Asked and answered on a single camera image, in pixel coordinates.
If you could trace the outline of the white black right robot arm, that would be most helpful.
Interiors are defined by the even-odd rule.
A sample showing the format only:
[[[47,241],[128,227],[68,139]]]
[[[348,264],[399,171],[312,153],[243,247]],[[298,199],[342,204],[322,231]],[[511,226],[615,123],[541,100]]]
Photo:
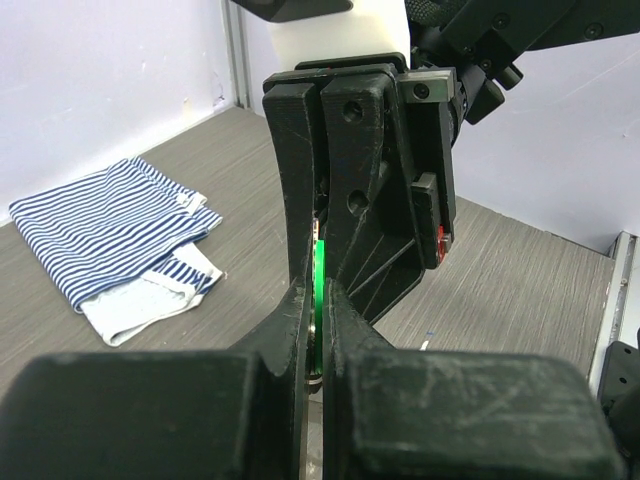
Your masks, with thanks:
[[[451,153],[530,50],[634,34],[631,1],[246,1],[300,58],[263,85],[286,219],[278,308],[241,342],[300,405],[323,387],[327,479],[624,479],[570,364],[397,349],[375,323],[453,244]]]

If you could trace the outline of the green key tag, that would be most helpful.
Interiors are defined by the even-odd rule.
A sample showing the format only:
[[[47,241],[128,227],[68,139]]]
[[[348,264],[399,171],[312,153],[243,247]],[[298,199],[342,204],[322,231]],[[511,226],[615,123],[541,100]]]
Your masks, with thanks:
[[[325,242],[318,240],[314,250],[314,373],[321,375],[323,371],[323,305],[325,290]]]

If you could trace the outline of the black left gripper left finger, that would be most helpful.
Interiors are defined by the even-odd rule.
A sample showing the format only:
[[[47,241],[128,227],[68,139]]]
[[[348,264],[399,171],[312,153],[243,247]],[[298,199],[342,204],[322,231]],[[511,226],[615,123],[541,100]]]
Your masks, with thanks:
[[[224,350],[32,360],[1,404],[5,479],[298,479],[312,281]]]

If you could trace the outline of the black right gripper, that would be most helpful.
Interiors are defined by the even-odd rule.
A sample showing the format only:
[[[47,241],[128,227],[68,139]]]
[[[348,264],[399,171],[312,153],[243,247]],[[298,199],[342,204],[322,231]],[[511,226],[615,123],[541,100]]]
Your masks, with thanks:
[[[379,320],[438,268],[454,241],[452,149],[492,108],[484,66],[400,54],[298,64],[263,98],[284,201],[289,278],[310,321],[312,221],[325,286]]]

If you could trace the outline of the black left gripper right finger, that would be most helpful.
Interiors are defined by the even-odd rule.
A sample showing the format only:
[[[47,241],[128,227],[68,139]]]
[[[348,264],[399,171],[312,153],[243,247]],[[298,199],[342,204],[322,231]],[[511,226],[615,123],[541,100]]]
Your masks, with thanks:
[[[327,479],[621,479],[583,374],[531,354],[393,347],[336,281],[323,307]]]

